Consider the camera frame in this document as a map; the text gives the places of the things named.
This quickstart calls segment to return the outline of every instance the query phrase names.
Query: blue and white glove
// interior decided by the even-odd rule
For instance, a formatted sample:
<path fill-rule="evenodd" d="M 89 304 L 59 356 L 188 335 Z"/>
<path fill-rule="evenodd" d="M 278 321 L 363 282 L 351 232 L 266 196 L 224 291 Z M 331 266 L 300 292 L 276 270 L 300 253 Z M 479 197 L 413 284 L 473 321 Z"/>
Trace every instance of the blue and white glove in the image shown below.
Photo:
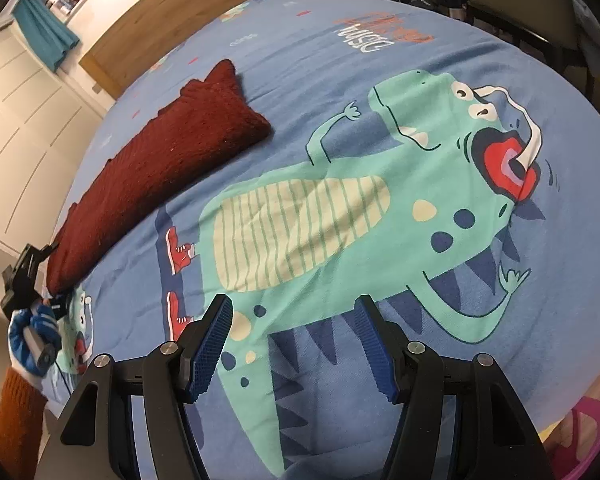
<path fill-rule="evenodd" d="M 58 323 L 51 307 L 39 303 L 35 307 L 15 310 L 11 314 L 9 325 L 9 356 L 11 367 L 37 390 L 42 389 L 42 379 L 45 375 L 36 366 L 36 361 L 29 350 L 23 330 L 31 326 L 43 342 L 51 343 L 56 351 L 60 351 L 62 338 L 58 332 Z"/>

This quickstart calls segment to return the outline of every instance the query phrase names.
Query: orange sleeve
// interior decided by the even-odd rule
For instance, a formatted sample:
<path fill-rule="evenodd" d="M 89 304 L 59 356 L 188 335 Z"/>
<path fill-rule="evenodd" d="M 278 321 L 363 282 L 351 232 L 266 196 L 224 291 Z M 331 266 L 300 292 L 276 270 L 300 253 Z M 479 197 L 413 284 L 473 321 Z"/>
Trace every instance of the orange sleeve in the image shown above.
<path fill-rule="evenodd" d="M 46 399 L 13 368 L 0 394 L 0 462 L 13 480 L 33 480 Z"/>

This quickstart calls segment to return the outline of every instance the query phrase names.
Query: maroon knitted blanket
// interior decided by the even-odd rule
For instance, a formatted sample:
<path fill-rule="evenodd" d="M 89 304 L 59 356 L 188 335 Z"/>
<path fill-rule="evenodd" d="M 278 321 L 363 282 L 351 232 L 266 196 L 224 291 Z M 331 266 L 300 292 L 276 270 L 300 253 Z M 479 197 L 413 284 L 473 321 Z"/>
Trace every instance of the maroon knitted blanket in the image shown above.
<path fill-rule="evenodd" d="M 158 206 L 270 131 L 244 101 L 231 61 L 218 63 L 204 82 L 189 81 L 70 207 L 48 261 L 49 292 L 74 286 Z"/>

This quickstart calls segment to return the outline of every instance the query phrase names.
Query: blue bedsheet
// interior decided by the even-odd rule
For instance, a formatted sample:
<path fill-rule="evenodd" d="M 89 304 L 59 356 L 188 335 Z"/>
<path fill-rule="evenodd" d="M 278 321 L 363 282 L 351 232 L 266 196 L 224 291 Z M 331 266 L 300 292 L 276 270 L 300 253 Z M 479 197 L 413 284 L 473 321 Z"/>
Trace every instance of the blue bedsheet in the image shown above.
<path fill-rule="evenodd" d="M 399 407 L 352 328 L 368 293 L 440 355 L 492 354 L 538 430 L 559 420 L 600 372 L 600 116 L 584 97 L 426 10 L 250 0 L 118 100 L 60 221 L 224 58 L 274 135 L 169 200 L 82 281 L 62 322 L 68 387 L 97 354 L 145 355 L 226 292 L 232 332 L 188 408 L 211 478 L 376 478 Z M 58 373 L 45 393 L 59 411 Z M 134 419 L 154 478 L 141 402 Z"/>

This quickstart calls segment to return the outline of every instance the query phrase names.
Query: dinosaur belly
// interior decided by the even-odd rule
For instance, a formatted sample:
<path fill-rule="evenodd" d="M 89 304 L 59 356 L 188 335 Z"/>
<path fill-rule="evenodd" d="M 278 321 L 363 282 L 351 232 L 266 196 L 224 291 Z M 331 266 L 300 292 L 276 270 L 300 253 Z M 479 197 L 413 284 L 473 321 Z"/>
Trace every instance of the dinosaur belly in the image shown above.
<path fill-rule="evenodd" d="M 263 290 L 302 276 L 367 234 L 389 209 L 378 176 L 285 180 L 225 199 L 214 256 L 227 290 Z"/>

